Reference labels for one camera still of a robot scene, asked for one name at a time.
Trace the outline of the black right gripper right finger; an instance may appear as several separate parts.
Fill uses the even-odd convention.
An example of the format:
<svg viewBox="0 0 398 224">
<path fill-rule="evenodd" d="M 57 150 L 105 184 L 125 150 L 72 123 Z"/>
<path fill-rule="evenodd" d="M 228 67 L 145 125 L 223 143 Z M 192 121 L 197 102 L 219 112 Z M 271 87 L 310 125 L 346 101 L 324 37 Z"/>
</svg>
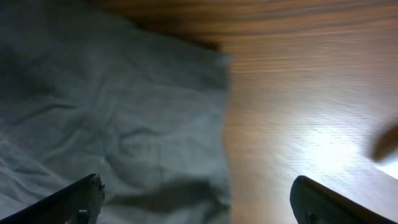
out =
<svg viewBox="0 0 398 224">
<path fill-rule="evenodd" d="M 304 175 L 292 184 L 290 205 L 298 224 L 395 224 Z"/>
</svg>

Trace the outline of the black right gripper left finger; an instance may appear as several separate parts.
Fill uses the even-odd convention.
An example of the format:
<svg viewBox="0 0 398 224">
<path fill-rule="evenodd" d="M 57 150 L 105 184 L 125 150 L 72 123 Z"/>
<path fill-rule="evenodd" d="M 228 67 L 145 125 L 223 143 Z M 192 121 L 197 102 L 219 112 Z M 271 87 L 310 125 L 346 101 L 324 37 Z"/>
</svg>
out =
<svg viewBox="0 0 398 224">
<path fill-rule="evenodd" d="M 3 218 L 1 224 L 96 224 L 104 200 L 100 175 L 90 174 Z"/>
</svg>

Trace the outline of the grey shorts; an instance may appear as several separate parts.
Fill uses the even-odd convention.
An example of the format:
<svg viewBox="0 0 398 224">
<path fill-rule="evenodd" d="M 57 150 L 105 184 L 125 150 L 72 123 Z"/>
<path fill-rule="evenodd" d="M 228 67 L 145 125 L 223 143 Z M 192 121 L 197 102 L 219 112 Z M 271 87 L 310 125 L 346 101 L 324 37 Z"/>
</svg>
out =
<svg viewBox="0 0 398 224">
<path fill-rule="evenodd" d="M 100 223 L 229 223 L 229 65 L 82 1 L 2 1 L 1 216 L 95 173 Z"/>
</svg>

